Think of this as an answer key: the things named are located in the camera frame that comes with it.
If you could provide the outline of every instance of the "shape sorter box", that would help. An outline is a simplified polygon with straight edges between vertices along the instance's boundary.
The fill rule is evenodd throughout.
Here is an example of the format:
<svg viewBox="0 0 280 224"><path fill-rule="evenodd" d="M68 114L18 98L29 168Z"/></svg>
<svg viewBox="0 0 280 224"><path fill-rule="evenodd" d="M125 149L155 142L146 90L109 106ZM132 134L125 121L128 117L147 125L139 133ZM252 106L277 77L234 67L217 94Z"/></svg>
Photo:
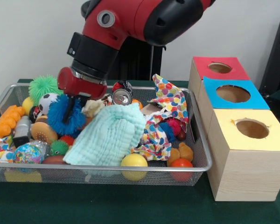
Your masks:
<svg viewBox="0 0 280 224"><path fill-rule="evenodd" d="M204 131L207 134L213 108L269 110L256 87L248 80L217 80L204 77L198 97Z"/></svg>
<svg viewBox="0 0 280 224"><path fill-rule="evenodd" d="M188 89L198 100L204 77L222 80L250 80L236 57L193 57Z"/></svg>
<svg viewBox="0 0 280 224"><path fill-rule="evenodd" d="M208 177L216 201L274 201L280 190L280 123L270 110L214 109Z"/></svg>

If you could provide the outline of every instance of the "polka dot fabric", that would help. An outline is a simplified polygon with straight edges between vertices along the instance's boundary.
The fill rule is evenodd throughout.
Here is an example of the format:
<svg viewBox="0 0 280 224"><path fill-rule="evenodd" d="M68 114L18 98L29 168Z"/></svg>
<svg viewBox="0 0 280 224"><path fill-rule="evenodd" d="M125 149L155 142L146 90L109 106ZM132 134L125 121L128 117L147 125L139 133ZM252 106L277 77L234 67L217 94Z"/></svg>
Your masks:
<svg viewBox="0 0 280 224"><path fill-rule="evenodd" d="M158 125L162 120L172 117L170 112L155 112L147 115L144 134L140 140L139 147L132 147L131 153L139 153L147 161L162 160L170 158L171 143L164 130Z"/></svg>
<svg viewBox="0 0 280 224"><path fill-rule="evenodd" d="M14 152L10 148L11 143L11 136L0 139L0 162L13 162Z"/></svg>
<svg viewBox="0 0 280 224"><path fill-rule="evenodd" d="M186 98L180 88L173 85L166 79L155 74L153 76L155 83L156 98L151 103L157 103L171 112L172 117L179 119L183 130L186 132L186 124L189 122Z"/></svg>
<svg viewBox="0 0 280 224"><path fill-rule="evenodd" d="M148 161L166 161L170 158L171 143L158 125L168 118L176 118L181 122L182 129L186 132L186 125L189 122L187 103L183 92L159 75L154 75L156 98L151 103L157 103L163 109L146 116L144 134L140 140L139 147L132 147L131 153L139 153Z"/></svg>

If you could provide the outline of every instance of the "yellow ball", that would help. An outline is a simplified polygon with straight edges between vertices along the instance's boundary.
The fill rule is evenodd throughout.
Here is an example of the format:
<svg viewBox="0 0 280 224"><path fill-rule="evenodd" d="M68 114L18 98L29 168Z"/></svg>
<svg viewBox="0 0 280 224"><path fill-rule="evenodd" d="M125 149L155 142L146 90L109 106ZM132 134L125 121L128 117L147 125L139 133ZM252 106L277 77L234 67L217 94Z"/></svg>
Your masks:
<svg viewBox="0 0 280 224"><path fill-rule="evenodd" d="M25 110L25 115L29 116L29 112L31 110L31 108L33 107L33 101L30 97L27 97L23 103L22 103L22 107Z"/></svg>
<svg viewBox="0 0 280 224"><path fill-rule="evenodd" d="M148 167L146 159L137 153L127 155L121 161L122 167ZM146 176L147 171L122 171L122 175L130 181L139 181Z"/></svg>

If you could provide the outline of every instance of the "metal mesh basket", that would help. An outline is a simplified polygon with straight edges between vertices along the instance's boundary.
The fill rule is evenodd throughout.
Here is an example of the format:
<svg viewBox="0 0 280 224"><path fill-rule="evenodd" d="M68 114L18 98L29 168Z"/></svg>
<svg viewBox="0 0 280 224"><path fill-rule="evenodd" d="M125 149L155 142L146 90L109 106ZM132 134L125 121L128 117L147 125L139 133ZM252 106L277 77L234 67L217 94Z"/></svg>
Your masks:
<svg viewBox="0 0 280 224"><path fill-rule="evenodd" d="M170 168L164 161L150 161L148 167L109 167L73 166L47 164L0 163L0 182L46 182L46 183L93 183L93 184L139 184L139 185L184 185L196 184L203 171L212 165L210 150L203 132L197 104L192 92L182 89L185 94L190 123L187 127L185 143L194 152L193 168ZM155 98L154 87L133 87L134 98L143 105ZM11 105L20 106L28 97L28 84L14 84L5 89L0 96L0 115ZM178 148L179 141L173 142ZM145 175L140 181L127 180L122 172L137 177Z"/></svg>

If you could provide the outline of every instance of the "box hole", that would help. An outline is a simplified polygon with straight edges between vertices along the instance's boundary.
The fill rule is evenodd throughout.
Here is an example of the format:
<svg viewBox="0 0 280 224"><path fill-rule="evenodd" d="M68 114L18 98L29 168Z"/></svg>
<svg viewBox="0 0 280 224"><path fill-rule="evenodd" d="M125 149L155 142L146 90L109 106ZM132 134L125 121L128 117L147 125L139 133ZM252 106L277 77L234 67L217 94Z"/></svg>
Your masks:
<svg viewBox="0 0 280 224"><path fill-rule="evenodd" d="M221 74L226 74L231 72L232 68L224 63L213 62L208 65L209 69Z"/></svg>
<svg viewBox="0 0 280 224"><path fill-rule="evenodd" d="M250 99L250 93L242 87L236 85L223 85L217 88L217 95L222 99L233 102L243 103Z"/></svg>
<svg viewBox="0 0 280 224"><path fill-rule="evenodd" d="M267 129L266 125L257 120L238 120L236 122L236 126L242 134L250 138L263 139L269 135L269 130Z"/></svg>

